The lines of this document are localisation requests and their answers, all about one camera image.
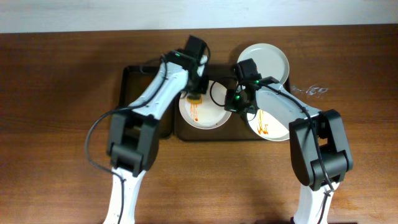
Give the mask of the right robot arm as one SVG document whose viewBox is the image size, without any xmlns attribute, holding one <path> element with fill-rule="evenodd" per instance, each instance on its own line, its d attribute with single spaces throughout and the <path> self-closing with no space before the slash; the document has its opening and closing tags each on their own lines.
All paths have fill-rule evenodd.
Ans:
<svg viewBox="0 0 398 224">
<path fill-rule="evenodd" d="M 272 77 L 241 80 L 227 90 L 224 108 L 238 114 L 263 110 L 289 130 L 290 159 L 301 184 L 290 221 L 327 223 L 333 195 L 353 168 L 339 112 L 306 105 Z"/>
</svg>

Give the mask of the green yellow sponge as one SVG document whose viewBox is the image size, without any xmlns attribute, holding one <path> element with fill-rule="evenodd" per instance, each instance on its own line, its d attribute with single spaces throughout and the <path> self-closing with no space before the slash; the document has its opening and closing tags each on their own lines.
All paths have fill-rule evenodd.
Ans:
<svg viewBox="0 0 398 224">
<path fill-rule="evenodd" d="M 201 94 L 189 93 L 186 99 L 192 105 L 199 105 L 203 103 Z"/>
</svg>

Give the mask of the black rectangular tray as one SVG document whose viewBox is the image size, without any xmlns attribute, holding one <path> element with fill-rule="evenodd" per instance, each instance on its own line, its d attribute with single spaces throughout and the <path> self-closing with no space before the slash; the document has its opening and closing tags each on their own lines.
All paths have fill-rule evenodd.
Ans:
<svg viewBox="0 0 398 224">
<path fill-rule="evenodd" d="M 149 66 L 146 67 L 144 71 L 150 73 L 150 75 L 142 74 L 139 71 L 138 65 L 129 65 L 124 68 L 121 79 L 119 103 L 117 105 L 118 108 L 125 107 L 129 103 L 135 101 L 149 86 L 154 78 L 154 73 L 158 71 L 158 68 L 155 66 Z M 175 100 L 171 102 L 160 120 L 159 135 L 161 139 L 168 139 L 173 133 L 174 104 Z"/>
</svg>

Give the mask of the white plate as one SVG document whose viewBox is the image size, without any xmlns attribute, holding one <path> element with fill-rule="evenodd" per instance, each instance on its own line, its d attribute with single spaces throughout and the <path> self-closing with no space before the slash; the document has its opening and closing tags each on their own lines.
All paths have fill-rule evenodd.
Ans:
<svg viewBox="0 0 398 224">
<path fill-rule="evenodd" d="M 276 120 L 271 114 L 257 110 L 256 114 L 247 113 L 249 127 L 259 137 L 268 141 L 289 140 L 289 130 Z"/>
<path fill-rule="evenodd" d="M 273 77 L 284 84 L 289 77 L 289 61 L 281 51 L 271 44 L 254 44 L 244 49 L 238 62 L 253 59 L 262 78 Z"/>
<path fill-rule="evenodd" d="M 193 105 L 186 98 L 180 99 L 178 108 L 182 118 L 194 128 L 197 129 L 215 129 L 229 120 L 232 112 L 226 111 L 223 106 L 216 105 L 212 99 L 218 104 L 223 105 L 226 96 L 226 88 L 215 83 L 210 89 L 214 81 L 209 81 L 208 90 L 202 95 L 202 103 Z"/>
</svg>

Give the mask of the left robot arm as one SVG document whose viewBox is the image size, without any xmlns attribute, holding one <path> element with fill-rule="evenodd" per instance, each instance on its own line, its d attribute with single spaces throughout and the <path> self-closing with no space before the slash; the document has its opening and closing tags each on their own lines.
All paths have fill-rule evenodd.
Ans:
<svg viewBox="0 0 398 224">
<path fill-rule="evenodd" d="M 113 186 L 105 223 L 134 223 L 137 196 L 159 150 L 159 123 L 182 91 L 203 94 L 209 55 L 173 50 L 162 56 L 159 70 L 141 96 L 110 112 L 107 155 Z"/>
</svg>

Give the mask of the brown serving tray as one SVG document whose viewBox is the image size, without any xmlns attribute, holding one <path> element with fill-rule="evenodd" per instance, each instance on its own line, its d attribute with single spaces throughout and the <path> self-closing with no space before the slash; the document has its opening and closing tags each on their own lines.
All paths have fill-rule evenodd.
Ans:
<svg viewBox="0 0 398 224">
<path fill-rule="evenodd" d="M 222 84 L 226 90 L 232 89 L 236 86 L 236 76 L 232 71 L 231 65 L 209 65 L 206 69 L 206 74 L 210 81 L 214 81 L 210 89 L 217 82 Z M 178 103 L 183 99 L 178 96 L 174 104 L 174 134 L 183 141 L 251 141 L 263 140 L 249 127 L 246 119 L 246 114 L 240 116 L 237 113 L 232 113 L 229 120 L 222 126 L 215 129 L 197 129 L 190 126 L 180 114 Z"/>
</svg>

